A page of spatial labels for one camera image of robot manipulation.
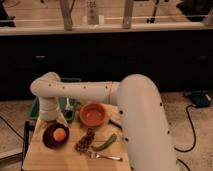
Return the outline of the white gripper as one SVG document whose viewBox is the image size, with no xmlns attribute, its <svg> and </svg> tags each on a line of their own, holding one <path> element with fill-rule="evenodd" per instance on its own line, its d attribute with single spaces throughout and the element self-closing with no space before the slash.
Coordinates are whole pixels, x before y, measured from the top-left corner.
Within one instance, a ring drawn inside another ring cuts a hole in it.
<svg viewBox="0 0 213 171">
<path fill-rule="evenodd" d="M 39 98 L 39 117 L 46 122 L 56 121 L 64 126 L 68 125 L 57 97 Z"/>
</svg>

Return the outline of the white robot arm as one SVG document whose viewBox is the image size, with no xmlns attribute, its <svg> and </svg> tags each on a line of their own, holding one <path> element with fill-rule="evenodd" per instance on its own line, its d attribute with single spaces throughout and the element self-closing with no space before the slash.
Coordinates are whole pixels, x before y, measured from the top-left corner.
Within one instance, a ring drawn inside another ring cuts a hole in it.
<svg viewBox="0 0 213 171">
<path fill-rule="evenodd" d="M 132 74 L 120 82 L 63 82 L 55 72 L 30 86 L 39 98 L 39 118 L 62 118 L 58 99 L 72 97 L 118 107 L 127 154 L 133 171 L 179 171 L 161 96 L 154 82 Z"/>
</svg>

